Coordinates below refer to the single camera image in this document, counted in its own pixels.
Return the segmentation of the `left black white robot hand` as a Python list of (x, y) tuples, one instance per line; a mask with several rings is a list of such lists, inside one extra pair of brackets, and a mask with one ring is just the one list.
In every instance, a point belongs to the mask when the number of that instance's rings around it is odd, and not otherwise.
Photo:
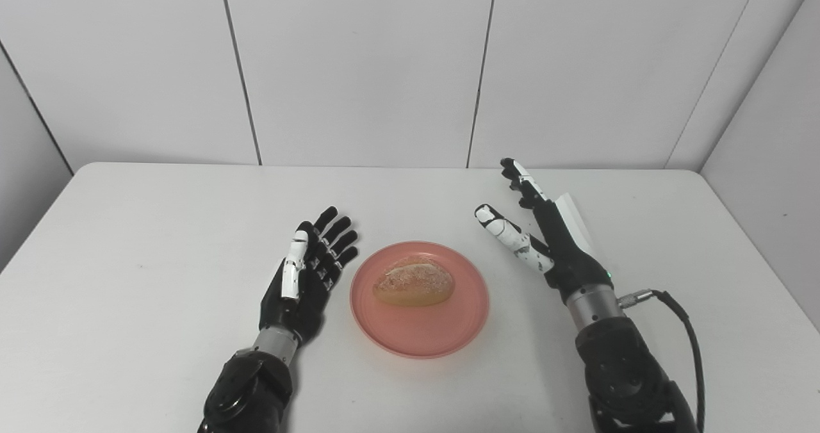
[(285, 330), (299, 345), (310, 342), (343, 270), (357, 258), (358, 238), (351, 219), (340, 216), (336, 206), (315, 221), (302, 221), (261, 299), (259, 330)]

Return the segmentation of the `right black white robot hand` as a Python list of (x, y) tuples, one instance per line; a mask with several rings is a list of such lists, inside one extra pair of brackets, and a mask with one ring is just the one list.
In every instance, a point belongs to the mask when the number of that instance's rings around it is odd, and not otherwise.
[(542, 238), (525, 232), (489, 204), (475, 209), (475, 219), (518, 260), (544, 276), (548, 287), (559, 291), (563, 302), (594, 285), (613, 290), (611, 275), (572, 237), (555, 200), (548, 199), (536, 180), (515, 159), (500, 161), (510, 190), (521, 194), (519, 205), (531, 210)]

